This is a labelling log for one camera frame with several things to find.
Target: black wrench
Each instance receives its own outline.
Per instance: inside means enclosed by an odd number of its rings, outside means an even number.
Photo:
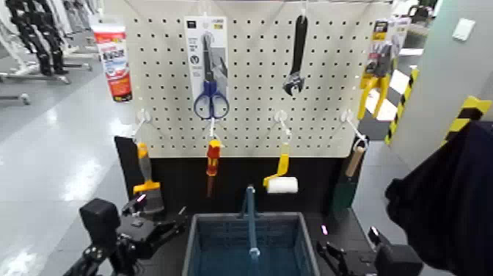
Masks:
[[[308,18],[304,15],[298,16],[296,19],[296,28],[294,34],[294,50],[293,50],[293,64],[291,65],[291,72],[289,76],[282,84],[282,88],[288,95],[293,95],[291,92],[293,87],[298,88],[298,91],[303,90],[304,78],[299,75],[302,69],[302,60],[304,53],[304,43],[307,38]]]

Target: yellow and black striped tape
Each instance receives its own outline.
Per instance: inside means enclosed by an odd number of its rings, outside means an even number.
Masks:
[[[395,113],[394,120],[390,122],[389,125],[389,131],[387,132],[387,135],[385,137],[385,144],[389,145],[392,142],[392,138],[395,134],[395,131],[397,131],[397,124],[399,120],[402,117],[402,114],[404,112],[404,107],[406,105],[407,100],[409,100],[409,96],[411,95],[412,92],[412,85],[416,82],[417,75],[420,73],[418,69],[414,69],[411,72],[411,76],[409,77],[409,83],[407,84],[406,91],[404,94],[401,96],[401,100],[399,101],[399,104],[397,105],[397,113]]]
[[[471,120],[480,120],[492,105],[492,101],[482,101],[474,96],[468,96],[462,104],[459,116],[450,125],[447,136],[442,141],[443,146],[450,141],[457,133],[466,126]]]

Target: basket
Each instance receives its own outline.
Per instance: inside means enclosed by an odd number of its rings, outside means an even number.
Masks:
[[[250,206],[248,215],[194,215],[182,276],[319,276],[303,215]]]

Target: screwdriver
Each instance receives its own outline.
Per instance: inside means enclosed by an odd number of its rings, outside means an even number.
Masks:
[[[214,185],[214,176],[217,174],[217,167],[219,166],[219,152],[221,149],[221,142],[219,140],[211,140],[209,142],[209,149],[207,150],[207,197],[211,197],[212,188]]]

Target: white pegboard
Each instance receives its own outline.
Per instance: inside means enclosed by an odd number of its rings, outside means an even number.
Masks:
[[[183,17],[223,15],[228,19],[228,98],[231,110],[216,128],[224,157],[278,156],[281,125],[288,113],[293,132],[291,156],[345,157],[351,127],[344,110],[357,110],[360,76],[367,59],[373,22],[390,16],[384,2],[310,2],[302,93],[282,89],[293,59],[296,17],[304,4],[281,1],[105,0],[106,13],[127,24],[131,81],[136,110],[150,111],[142,126],[150,156],[203,157],[208,121],[193,113]]]

